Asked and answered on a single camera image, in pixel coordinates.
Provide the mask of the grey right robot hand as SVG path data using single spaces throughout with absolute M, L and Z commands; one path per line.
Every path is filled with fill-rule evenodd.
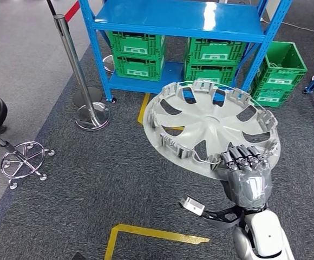
M 272 190 L 269 162 L 255 146 L 229 146 L 220 154 L 225 194 L 247 210 L 263 208 Z

